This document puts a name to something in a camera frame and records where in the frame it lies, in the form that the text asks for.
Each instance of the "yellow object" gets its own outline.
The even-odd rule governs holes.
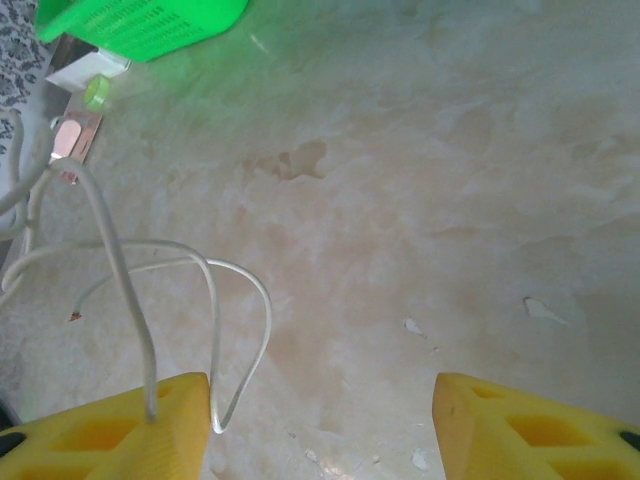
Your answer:
[[[158,397],[152,425],[138,388],[3,431],[26,439],[0,458],[0,479],[197,480],[211,428],[207,376],[159,382]]]
[[[109,95],[110,81],[104,75],[96,75],[91,79],[84,91],[84,105],[87,110],[99,112]]]
[[[438,375],[433,421],[447,480],[640,479],[638,428],[477,378]]]

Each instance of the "green plastic basket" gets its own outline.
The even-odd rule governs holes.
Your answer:
[[[224,32],[247,0],[40,0],[36,32],[51,42],[68,33],[146,62]]]

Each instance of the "white cable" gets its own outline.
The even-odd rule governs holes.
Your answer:
[[[211,312],[213,317],[213,349],[210,367],[210,406],[212,426],[213,430],[216,433],[224,432],[224,430],[227,428],[227,425],[229,424],[231,416],[233,415],[238,400],[240,399],[247,386],[247,383],[253,376],[258,364],[260,363],[260,360],[262,359],[262,356],[265,353],[267,343],[269,341],[269,336],[271,334],[272,306],[271,300],[269,298],[269,293],[267,292],[264,285],[255,275],[253,275],[248,270],[240,267],[239,265],[231,262],[226,262],[224,260],[207,259],[196,250],[178,242],[172,242],[168,240],[119,239],[117,237],[113,221],[111,220],[106,202],[104,201],[102,193],[95,179],[89,173],[89,171],[76,161],[67,158],[56,160],[51,166],[48,165],[51,148],[53,145],[53,135],[48,129],[41,129],[38,132],[39,140],[37,142],[37,148],[35,148],[34,150],[37,154],[39,154],[39,156],[33,162],[33,166],[25,175],[25,178],[20,180],[18,167],[23,136],[22,122],[20,120],[20,117],[13,113],[10,114],[8,118],[10,118],[10,120],[14,123],[16,133],[14,134],[9,158],[11,191],[9,191],[4,197],[0,199],[0,214],[3,213],[3,209],[5,209],[4,212],[6,212],[9,211],[13,206],[16,206],[16,220],[9,229],[0,229],[0,238],[13,238],[22,230],[25,230],[25,237],[21,248],[21,257],[7,269],[5,276],[2,279],[2,289],[4,290],[5,294],[0,297],[0,307],[4,305],[8,300],[10,300],[13,294],[15,294],[20,284],[22,283],[25,270],[34,262],[50,255],[59,255],[61,253],[73,250],[96,249],[104,247],[113,273],[112,275],[108,275],[96,282],[80,296],[78,302],[76,302],[76,307],[74,308],[74,315],[72,315],[72,319],[80,317],[79,309],[84,300],[86,300],[86,298],[91,295],[91,293],[93,293],[97,288],[106,283],[109,279],[115,279],[120,293],[125,299],[125,303],[134,321],[134,325],[140,339],[143,354],[145,411],[147,421],[151,423],[156,419],[158,402],[155,350],[153,347],[153,341],[151,339],[149,328],[144,318],[142,309],[140,308],[140,304],[138,302],[135,290],[133,289],[133,284],[131,283],[131,277],[129,274],[133,272],[153,270],[168,266],[194,263],[197,264],[201,268],[207,282],[211,301]],[[85,188],[85,191],[89,198],[89,203],[96,217],[96,222],[98,224],[98,229],[100,231],[102,241],[91,240],[63,242],[58,245],[35,248],[42,198],[49,181],[54,176],[52,173],[52,171],[54,170],[70,170],[77,175],[80,184]],[[32,197],[31,201],[27,205],[27,195],[29,190],[32,191]],[[182,254],[186,254],[188,255],[188,257],[145,263],[132,268],[128,268],[124,259],[124,254],[122,253],[122,247],[165,248],[178,251]],[[215,388],[218,383],[217,381],[219,376],[220,363],[219,305],[216,285],[209,265],[224,267],[248,278],[262,295],[265,304],[265,329],[260,348],[258,349],[258,352],[256,353],[251,366],[240,381],[240,384],[236,392],[234,393],[227,412],[223,416],[222,420],[220,420],[219,417],[218,398]]]
[[[217,368],[217,363],[214,362],[214,358],[212,356],[211,359],[211,369],[210,369],[210,378],[214,379],[211,381],[211,418],[213,421],[213,430],[216,433],[222,433],[224,432],[224,430],[227,428],[227,425],[229,424],[229,420],[231,419],[231,416],[233,415],[233,411],[236,408],[236,404],[238,403],[238,400],[240,399],[240,396],[242,395],[242,393],[244,392],[244,389],[246,388],[246,384],[249,382],[249,380],[251,379],[251,377],[253,376],[253,373],[255,372],[256,368],[258,368],[258,364],[260,363],[260,360],[262,358],[262,356],[264,355],[264,352],[267,348],[267,343],[269,342],[269,337],[271,335],[271,328],[273,325],[273,319],[272,319],[272,306],[271,306],[271,299],[269,297],[269,292],[267,291],[267,289],[265,288],[265,286],[262,284],[262,282],[250,271],[242,268],[240,265],[236,265],[235,263],[232,262],[226,262],[224,260],[219,260],[219,259],[215,259],[215,258],[207,258],[207,263],[209,265],[216,265],[218,267],[223,267],[223,268],[227,268],[229,270],[233,270],[234,272],[239,273],[240,275],[244,276],[245,278],[247,278],[251,283],[253,283],[253,285],[258,289],[258,291],[260,292],[260,294],[262,295],[262,300],[264,302],[264,308],[265,308],[265,328],[264,328],[264,332],[262,334],[262,341],[260,343],[260,348],[258,349],[258,352],[256,353],[255,357],[253,358],[253,361],[251,362],[251,366],[249,367],[249,370],[247,370],[247,373],[245,374],[244,378],[242,379],[242,381],[240,382],[235,394],[233,395],[233,398],[231,400],[231,403],[229,404],[229,408],[227,410],[227,413],[224,415],[222,421],[220,421],[220,417],[219,417],[219,413],[218,413],[218,401],[217,401],[217,396],[215,394],[214,388],[215,388],[215,384],[217,378],[218,378],[218,368]],[[129,268],[129,273],[138,273],[138,272],[144,272],[144,271],[148,271],[148,270],[156,270],[158,268],[164,268],[164,267],[171,267],[171,266],[178,266],[178,265],[191,265],[195,263],[194,260],[192,258],[188,258],[188,257],[182,257],[182,258],[174,258],[174,259],[170,259],[170,260],[159,260],[156,262],[146,262],[146,263],[141,263],[135,266],[132,266]],[[104,285],[105,283],[107,283],[111,278],[113,278],[112,275],[105,275],[104,277],[102,277],[100,280],[98,280],[97,282],[95,282],[93,285],[91,285],[89,288],[87,288],[82,295],[80,295],[80,297],[78,298],[78,300],[76,301],[74,308],[73,308],[73,313],[72,313],[72,319],[76,319],[76,318],[80,318],[80,312],[82,311],[82,304],[84,303],[84,301],[93,293],[95,292],[98,288],[100,288],[102,285]],[[220,338],[220,331],[219,331],[219,322],[215,322],[214,323],[214,339],[215,338]]]

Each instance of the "electrical wire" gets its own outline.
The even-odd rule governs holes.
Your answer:
[[[207,282],[213,319],[213,347],[209,371],[212,427],[216,433],[224,432],[231,420],[240,397],[244,393],[249,380],[251,380],[251,377],[255,373],[258,364],[265,353],[267,343],[271,335],[273,309],[269,293],[265,286],[254,274],[243,267],[225,260],[205,258],[196,250],[182,243],[168,240],[118,238],[109,209],[104,197],[102,196],[102,192],[88,169],[75,160],[69,158],[61,158],[54,161],[52,164],[49,164],[51,150],[53,147],[53,132],[48,128],[42,128],[38,132],[36,146],[33,149],[35,158],[32,161],[32,166],[25,174],[24,178],[20,179],[19,163],[24,135],[22,121],[14,112],[9,113],[8,115],[4,112],[0,112],[0,117],[8,118],[15,127],[14,138],[9,151],[10,191],[0,198],[0,214],[6,213],[14,206],[16,207],[16,219],[9,228],[0,228],[0,239],[15,238],[23,231],[25,233],[20,250],[20,257],[7,269],[5,276],[2,279],[2,290],[5,294],[0,297],[0,307],[6,304],[6,302],[8,302],[17,292],[20,285],[23,283],[25,271],[33,265],[33,263],[51,255],[59,255],[79,249],[104,248],[107,253],[112,273],[98,280],[82,293],[74,306],[71,319],[74,320],[80,318],[80,308],[84,301],[100,286],[104,285],[110,279],[114,279],[120,294],[124,297],[125,304],[129,310],[129,314],[134,322],[136,332],[140,340],[143,357],[145,414],[147,422],[153,423],[157,418],[158,411],[155,349],[144,313],[142,312],[138,297],[133,288],[130,274],[169,266],[187,264],[198,265]],[[89,199],[89,204],[96,218],[96,223],[98,224],[101,240],[67,241],[57,245],[36,247],[42,199],[47,186],[55,176],[54,172],[61,170],[67,170],[75,173],[80,185],[84,187]],[[27,202],[29,192],[31,192],[31,199]],[[123,248],[149,247],[177,251],[187,256],[127,267]],[[265,306],[265,328],[260,347],[231,398],[227,411],[222,416],[222,419],[220,419],[218,395],[216,393],[220,370],[220,314],[216,283],[214,281],[210,265],[227,268],[246,277],[260,292]]]

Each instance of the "patterned fabric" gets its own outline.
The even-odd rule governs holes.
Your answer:
[[[22,107],[46,67],[48,54],[34,32],[37,0],[0,0],[0,109]],[[10,123],[0,120],[0,156],[12,136]]]

